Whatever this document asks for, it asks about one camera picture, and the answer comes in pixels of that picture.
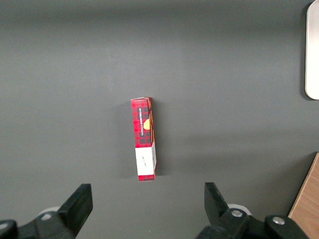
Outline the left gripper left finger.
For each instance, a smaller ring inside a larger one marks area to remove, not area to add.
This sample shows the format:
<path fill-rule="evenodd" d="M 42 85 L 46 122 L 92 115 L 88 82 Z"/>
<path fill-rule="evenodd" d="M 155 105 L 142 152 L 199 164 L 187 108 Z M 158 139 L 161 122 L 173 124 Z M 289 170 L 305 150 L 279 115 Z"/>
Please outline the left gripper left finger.
<path fill-rule="evenodd" d="M 29 223 L 1 220 L 2 239 L 74 239 L 93 210 L 91 184 L 81 184 L 61 207 L 49 208 Z"/>

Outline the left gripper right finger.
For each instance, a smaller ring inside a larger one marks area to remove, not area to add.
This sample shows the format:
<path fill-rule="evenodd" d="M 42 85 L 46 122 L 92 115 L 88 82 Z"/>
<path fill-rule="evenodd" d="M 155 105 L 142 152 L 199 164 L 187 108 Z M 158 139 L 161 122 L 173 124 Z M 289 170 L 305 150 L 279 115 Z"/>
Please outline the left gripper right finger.
<path fill-rule="evenodd" d="M 263 221 L 242 209 L 230 208 L 213 182 L 204 185 L 204 207 L 210 222 L 198 239 L 307 239 L 288 217 L 268 215 Z"/>

